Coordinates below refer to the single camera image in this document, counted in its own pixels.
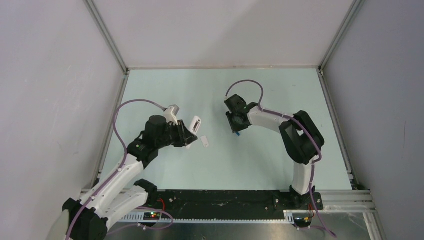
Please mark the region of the white battery cover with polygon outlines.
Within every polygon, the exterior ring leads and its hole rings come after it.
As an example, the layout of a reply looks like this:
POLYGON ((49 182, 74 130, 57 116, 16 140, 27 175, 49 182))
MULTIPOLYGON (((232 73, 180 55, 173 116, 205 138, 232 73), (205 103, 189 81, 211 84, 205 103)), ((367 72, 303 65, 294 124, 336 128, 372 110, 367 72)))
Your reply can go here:
POLYGON ((200 140, 204 148, 208 148, 210 146, 209 140, 206 135, 201 136, 200 140))

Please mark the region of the white remote control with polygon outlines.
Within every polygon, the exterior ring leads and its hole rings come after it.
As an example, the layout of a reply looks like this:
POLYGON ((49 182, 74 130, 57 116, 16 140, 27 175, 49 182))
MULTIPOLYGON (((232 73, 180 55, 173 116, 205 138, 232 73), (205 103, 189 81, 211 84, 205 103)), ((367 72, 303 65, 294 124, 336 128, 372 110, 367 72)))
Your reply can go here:
POLYGON ((184 141, 185 141, 185 149, 189 149, 191 145, 198 140, 197 133, 202 124, 202 120, 199 116, 194 116, 189 127, 185 129, 184 141))

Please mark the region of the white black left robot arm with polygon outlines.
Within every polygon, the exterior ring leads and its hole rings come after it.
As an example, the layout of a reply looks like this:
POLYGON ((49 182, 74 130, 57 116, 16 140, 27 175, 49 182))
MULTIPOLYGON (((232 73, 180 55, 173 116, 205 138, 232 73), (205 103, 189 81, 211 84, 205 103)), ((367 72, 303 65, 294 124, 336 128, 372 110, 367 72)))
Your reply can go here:
POLYGON ((189 126, 173 114, 153 115, 139 136, 124 147, 124 155, 109 175, 78 200, 69 198, 62 214, 47 235, 49 240, 103 240, 108 231, 133 209, 153 208, 158 202, 157 187, 138 180, 121 195, 123 188, 141 174, 165 147, 189 148, 197 141, 202 124, 195 116, 189 126))

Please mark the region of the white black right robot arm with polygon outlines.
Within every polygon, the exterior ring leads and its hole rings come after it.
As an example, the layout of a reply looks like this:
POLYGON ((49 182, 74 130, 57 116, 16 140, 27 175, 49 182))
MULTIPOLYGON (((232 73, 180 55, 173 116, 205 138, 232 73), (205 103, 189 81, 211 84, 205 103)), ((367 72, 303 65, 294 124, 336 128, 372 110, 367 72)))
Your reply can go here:
POLYGON ((224 101, 233 133, 250 126, 263 127, 281 135, 288 156, 293 160, 293 181, 289 187, 289 202, 297 209, 312 204, 315 192, 315 164, 322 159, 325 139, 309 114, 303 110, 288 115, 260 107, 235 94, 224 101))

